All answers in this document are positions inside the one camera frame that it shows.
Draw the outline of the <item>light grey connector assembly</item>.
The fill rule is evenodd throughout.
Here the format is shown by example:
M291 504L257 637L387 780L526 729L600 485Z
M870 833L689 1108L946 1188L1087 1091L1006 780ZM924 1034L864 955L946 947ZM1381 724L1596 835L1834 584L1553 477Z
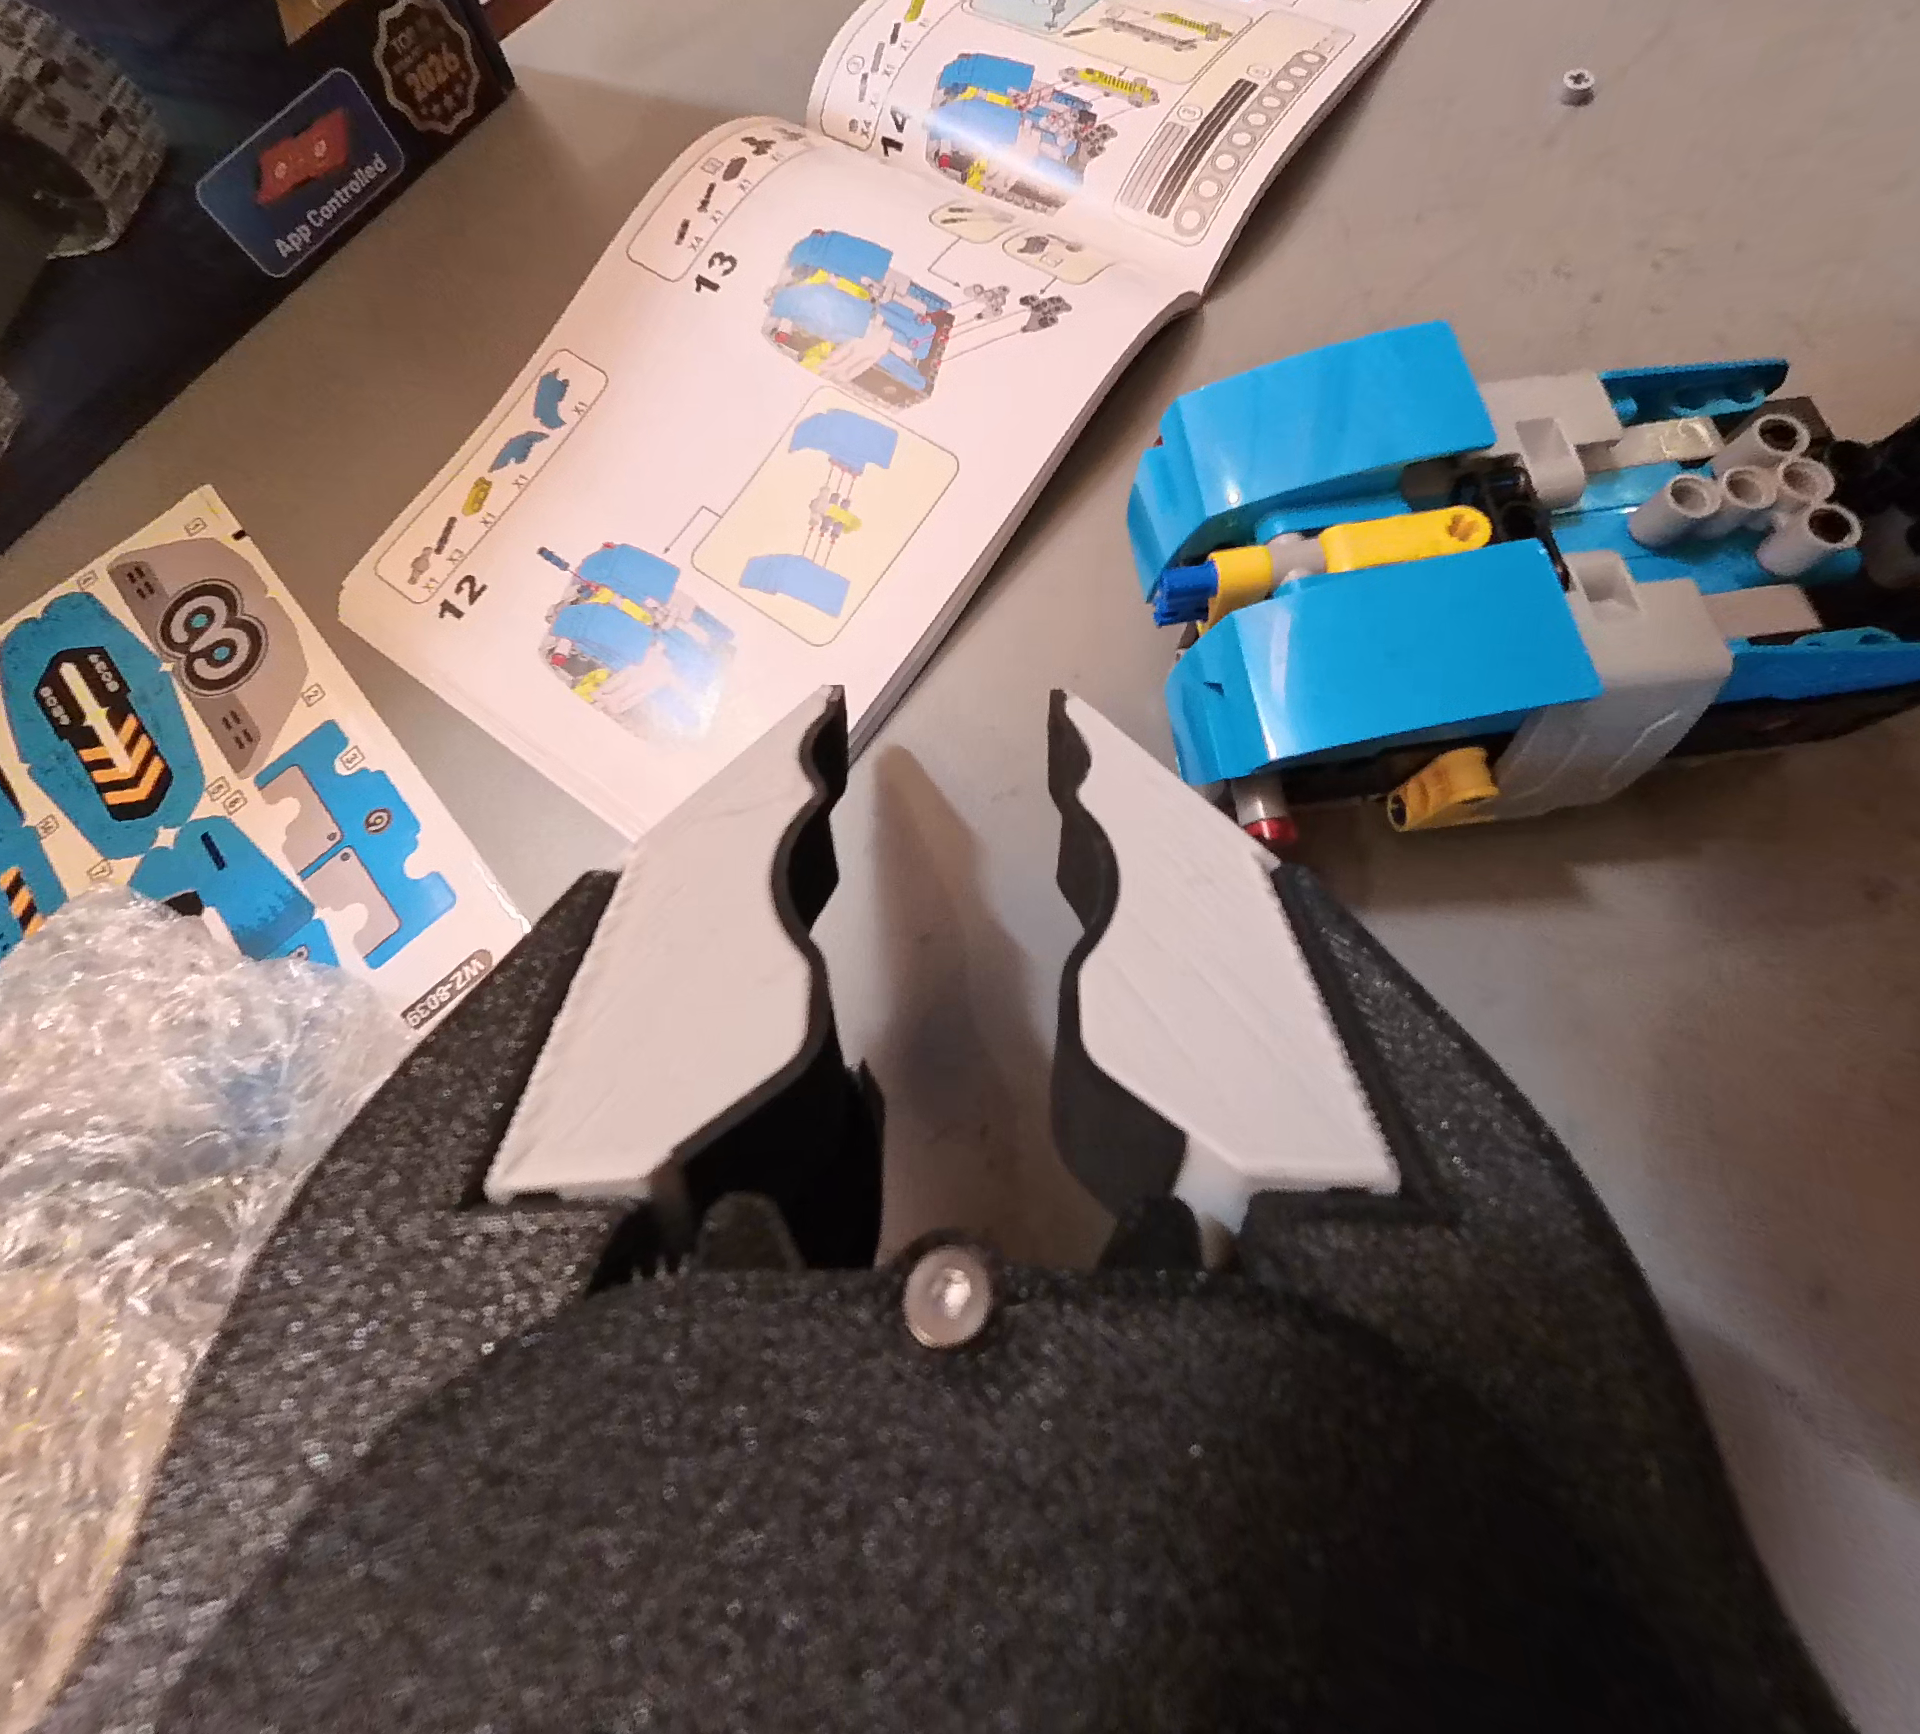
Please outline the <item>light grey connector assembly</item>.
M1821 437L1797 410L1754 414L1626 516L1636 552L1738 585L1805 584L1861 553L1864 525L1839 497Z

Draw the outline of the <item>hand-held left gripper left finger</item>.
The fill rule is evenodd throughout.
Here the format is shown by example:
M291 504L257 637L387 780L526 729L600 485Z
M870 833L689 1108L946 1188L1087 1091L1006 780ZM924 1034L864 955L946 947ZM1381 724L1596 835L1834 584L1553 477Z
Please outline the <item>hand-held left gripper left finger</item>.
M494 1152L491 1201L645 1198L841 1061L812 931L841 881L849 774L846 693L811 689L638 835Z

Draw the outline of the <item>blue sticker sheet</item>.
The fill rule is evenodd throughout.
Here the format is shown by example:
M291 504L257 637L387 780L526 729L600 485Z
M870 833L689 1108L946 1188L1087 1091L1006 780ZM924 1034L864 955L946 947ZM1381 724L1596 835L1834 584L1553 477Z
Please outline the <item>blue sticker sheet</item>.
M214 487L2 625L2 951L129 887L437 1025L530 924Z

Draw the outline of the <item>black cross connector piece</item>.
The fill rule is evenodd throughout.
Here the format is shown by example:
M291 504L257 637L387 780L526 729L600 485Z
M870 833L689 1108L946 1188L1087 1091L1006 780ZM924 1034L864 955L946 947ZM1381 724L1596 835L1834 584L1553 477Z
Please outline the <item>black cross connector piece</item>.
M1834 497L1861 522L1900 512L1919 522L1919 429L1913 415L1879 441L1834 437L1822 457L1836 479Z

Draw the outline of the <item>crumpled clear plastic wrap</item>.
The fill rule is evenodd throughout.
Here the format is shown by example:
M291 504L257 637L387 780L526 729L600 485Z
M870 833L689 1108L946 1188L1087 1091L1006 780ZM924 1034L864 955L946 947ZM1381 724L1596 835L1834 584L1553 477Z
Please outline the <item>crumpled clear plastic wrap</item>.
M412 1037L360 976L122 885L2 974L4 1642L98 1604L300 1179Z

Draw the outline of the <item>dark toy kit box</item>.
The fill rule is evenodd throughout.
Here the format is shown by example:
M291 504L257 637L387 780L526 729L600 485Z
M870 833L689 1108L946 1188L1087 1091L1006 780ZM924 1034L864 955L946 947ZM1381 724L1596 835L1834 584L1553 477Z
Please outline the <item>dark toy kit box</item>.
M480 0L2 0L4 545L514 85Z

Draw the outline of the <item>open instruction booklet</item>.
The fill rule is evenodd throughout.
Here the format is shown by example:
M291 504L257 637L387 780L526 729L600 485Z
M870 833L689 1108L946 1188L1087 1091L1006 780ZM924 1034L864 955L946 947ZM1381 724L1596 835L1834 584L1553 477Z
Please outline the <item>open instruction booklet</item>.
M1424 0L868 0L634 209L351 570L353 633L627 835L912 682Z

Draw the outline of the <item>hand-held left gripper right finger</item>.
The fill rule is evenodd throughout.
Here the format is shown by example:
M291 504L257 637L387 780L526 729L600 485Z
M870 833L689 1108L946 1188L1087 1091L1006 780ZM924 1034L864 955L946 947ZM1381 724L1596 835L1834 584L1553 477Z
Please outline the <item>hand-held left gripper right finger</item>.
M1047 774L1074 920L1051 1116L1074 1179L1117 1217L1180 1201L1205 1244L1238 1237L1264 1194L1403 1194L1369 1046L1284 861L1069 689L1048 697Z

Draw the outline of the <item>grey desk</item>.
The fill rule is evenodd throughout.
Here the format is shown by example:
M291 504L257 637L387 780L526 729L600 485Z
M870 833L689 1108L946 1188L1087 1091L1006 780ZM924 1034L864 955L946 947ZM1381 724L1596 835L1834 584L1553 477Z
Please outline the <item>grey desk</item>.
M353 564L701 134L799 116L863 0L492 0L518 90L4 552L4 613L201 483L517 906L619 835L336 622ZM1156 756L1124 504L1165 406L1446 319L1493 378L1778 353L1839 431L1916 414L1916 0L1429 0L1119 378L833 813L843 1041L884 1244L1090 1262L1048 1117L1047 701ZM1566 69L1596 97L1564 106ZM1668 766L1476 833L1316 810L1333 892L1576 1153L1682 1340L1753 1534L1864 1729L1916 1729L1916 715Z

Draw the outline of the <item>blue grey toy robot model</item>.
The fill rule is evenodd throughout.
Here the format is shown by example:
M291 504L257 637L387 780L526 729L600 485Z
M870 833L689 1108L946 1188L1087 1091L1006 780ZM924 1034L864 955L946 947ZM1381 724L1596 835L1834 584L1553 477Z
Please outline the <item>blue grey toy robot model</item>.
M1855 561L1772 585L1626 538L1761 411L1805 414L1821 456L1855 439L1786 378L1764 355L1482 379L1426 322L1180 395L1127 504L1180 637L1180 778L1277 852L1303 806L1381 801L1398 831L1538 817L1914 712L1919 519L1863 519Z

